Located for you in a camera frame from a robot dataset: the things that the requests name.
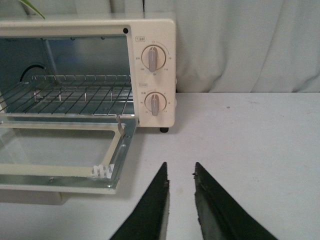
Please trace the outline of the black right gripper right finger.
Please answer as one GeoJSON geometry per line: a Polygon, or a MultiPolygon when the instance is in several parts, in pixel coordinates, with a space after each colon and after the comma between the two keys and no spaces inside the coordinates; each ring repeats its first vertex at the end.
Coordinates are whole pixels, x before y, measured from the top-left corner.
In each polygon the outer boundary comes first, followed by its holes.
{"type": "Polygon", "coordinates": [[[199,163],[195,163],[195,205],[205,240],[275,240],[199,163]]]}

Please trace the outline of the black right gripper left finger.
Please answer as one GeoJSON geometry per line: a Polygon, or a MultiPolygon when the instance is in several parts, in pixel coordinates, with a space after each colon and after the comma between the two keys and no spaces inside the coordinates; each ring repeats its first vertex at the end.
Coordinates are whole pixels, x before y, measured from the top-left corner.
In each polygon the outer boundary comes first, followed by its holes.
{"type": "Polygon", "coordinates": [[[165,240],[170,207],[170,181],[163,162],[132,213],[112,240],[165,240]]]}

